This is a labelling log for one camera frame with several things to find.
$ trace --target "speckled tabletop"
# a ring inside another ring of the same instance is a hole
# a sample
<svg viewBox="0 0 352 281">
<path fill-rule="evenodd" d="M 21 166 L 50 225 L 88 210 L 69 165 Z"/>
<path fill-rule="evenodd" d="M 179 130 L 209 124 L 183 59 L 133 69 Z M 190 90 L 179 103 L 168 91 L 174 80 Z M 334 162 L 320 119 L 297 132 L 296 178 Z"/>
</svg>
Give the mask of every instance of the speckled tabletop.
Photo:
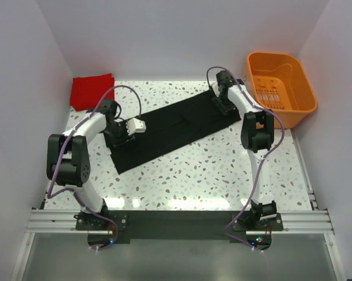
<svg viewBox="0 0 352 281">
<path fill-rule="evenodd" d="M 203 81 L 117 81 L 136 89 L 143 113 L 208 90 Z M 116 100 L 122 117 L 138 114 L 133 93 L 119 88 Z M 85 112 L 70 110 L 70 129 Z M 89 144 L 90 179 L 109 209 L 124 210 L 240 210 L 252 189 L 251 166 L 240 144 L 242 122 L 118 175 L 102 134 Z M 275 131 L 275 142 L 281 132 Z M 290 131 L 270 155 L 271 184 L 278 210 L 311 210 L 307 184 Z M 46 200 L 45 209 L 78 210 L 65 192 Z"/>
</svg>

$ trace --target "white wall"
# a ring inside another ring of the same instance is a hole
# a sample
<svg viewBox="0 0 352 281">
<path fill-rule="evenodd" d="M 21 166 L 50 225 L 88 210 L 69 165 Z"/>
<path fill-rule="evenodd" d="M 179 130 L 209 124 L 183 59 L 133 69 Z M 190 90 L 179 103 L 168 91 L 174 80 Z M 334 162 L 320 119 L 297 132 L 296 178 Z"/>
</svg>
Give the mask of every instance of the white wall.
<svg viewBox="0 0 352 281">
<path fill-rule="evenodd" d="M 37 0 L 75 76 L 241 74 L 255 50 L 297 54 L 328 0 Z"/>
<path fill-rule="evenodd" d="M 316 198 L 352 278 L 352 0 L 330 0 L 300 54 L 319 101 L 297 129 Z"/>
<path fill-rule="evenodd" d="M 67 119 L 71 71 L 34 0 L 0 0 L 0 281 L 45 192 L 47 138 Z"/>
</svg>

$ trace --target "orange plastic basket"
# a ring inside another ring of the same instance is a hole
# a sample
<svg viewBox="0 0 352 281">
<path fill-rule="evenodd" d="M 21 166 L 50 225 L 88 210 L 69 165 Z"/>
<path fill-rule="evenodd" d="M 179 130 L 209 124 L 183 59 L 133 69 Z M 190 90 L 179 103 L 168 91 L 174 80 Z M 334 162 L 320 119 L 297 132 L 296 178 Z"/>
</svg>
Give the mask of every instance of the orange plastic basket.
<svg viewBox="0 0 352 281">
<path fill-rule="evenodd" d="M 288 54 L 249 54 L 244 81 L 249 93 L 261 106 L 273 110 L 285 129 L 293 128 L 317 108 L 301 63 Z M 277 120 L 275 128 L 281 128 Z"/>
</svg>

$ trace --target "black cloth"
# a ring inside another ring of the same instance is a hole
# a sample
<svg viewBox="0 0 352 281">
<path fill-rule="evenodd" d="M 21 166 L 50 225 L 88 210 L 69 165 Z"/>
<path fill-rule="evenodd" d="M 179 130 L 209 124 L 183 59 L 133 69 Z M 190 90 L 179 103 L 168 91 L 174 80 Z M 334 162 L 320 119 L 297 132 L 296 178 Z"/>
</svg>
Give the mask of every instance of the black cloth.
<svg viewBox="0 0 352 281">
<path fill-rule="evenodd" d="M 142 114 L 146 132 L 124 146 L 111 149 L 111 157 L 119 174 L 159 156 L 220 131 L 241 118 L 238 111 L 224 116 L 212 101 L 213 91 Z"/>
</svg>

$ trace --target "black towel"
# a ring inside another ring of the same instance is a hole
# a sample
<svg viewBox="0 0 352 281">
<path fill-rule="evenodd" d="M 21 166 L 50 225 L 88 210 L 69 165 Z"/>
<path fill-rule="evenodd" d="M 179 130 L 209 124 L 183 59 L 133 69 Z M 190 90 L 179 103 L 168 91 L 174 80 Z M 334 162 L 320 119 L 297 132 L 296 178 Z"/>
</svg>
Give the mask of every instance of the black towel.
<svg viewBox="0 0 352 281">
<path fill-rule="evenodd" d="M 140 166 L 175 149 L 218 132 L 241 120 L 238 110 L 224 116 L 212 98 L 213 91 L 206 91 L 175 104 L 142 114 L 146 132 L 111 149 L 111 157 L 119 174 Z"/>
</svg>

